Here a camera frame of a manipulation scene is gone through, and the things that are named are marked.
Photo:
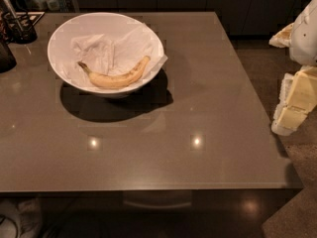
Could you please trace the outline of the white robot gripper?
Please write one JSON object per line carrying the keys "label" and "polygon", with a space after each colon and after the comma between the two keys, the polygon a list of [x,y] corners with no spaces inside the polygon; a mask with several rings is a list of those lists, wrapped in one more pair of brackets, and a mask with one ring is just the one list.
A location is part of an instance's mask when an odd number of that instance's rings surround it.
{"label": "white robot gripper", "polygon": [[289,48],[290,58],[303,65],[295,75],[284,75],[271,124],[273,133],[289,136],[317,106],[317,0],[311,0],[294,24],[281,29],[268,43]]}

